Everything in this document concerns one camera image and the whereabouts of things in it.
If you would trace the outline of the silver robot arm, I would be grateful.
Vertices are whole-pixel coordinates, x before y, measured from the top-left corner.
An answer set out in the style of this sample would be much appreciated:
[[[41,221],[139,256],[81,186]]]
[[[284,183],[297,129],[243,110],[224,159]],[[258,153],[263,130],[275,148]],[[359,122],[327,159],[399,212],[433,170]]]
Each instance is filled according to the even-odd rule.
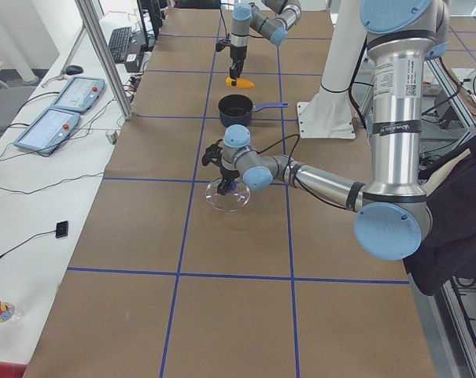
[[[231,32],[216,43],[216,52],[230,48],[232,64],[229,68],[227,85],[239,87],[248,49],[249,32],[253,29],[271,44],[279,46],[288,35],[289,29],[301,19],[299,1],[262,1],[276,13],[274,18],[266,16],[254,3],[240,2],[232,10]]]
[[[220,211],[284,183],[354,212],[356,241],[385,260],[413,255],[433,225],[419,184],[424,64],[447,44],[446,1],[344,1],[318,93],[297,104],[297,141],[318,141],[324,166],[251,143],[246,122],[223,121],[223,138],[203,154],[220,177],[205,190]]]

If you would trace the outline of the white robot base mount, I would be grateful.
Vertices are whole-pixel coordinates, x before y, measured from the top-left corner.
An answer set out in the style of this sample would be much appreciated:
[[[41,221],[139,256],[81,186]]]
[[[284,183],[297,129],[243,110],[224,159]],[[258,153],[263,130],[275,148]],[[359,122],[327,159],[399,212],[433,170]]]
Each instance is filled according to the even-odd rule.
[[[354,139],[349,100],[353,74],[358,72],[367,31],[360,19],[361,1],[340,2],[318,93],[297,104],[303,139]]]

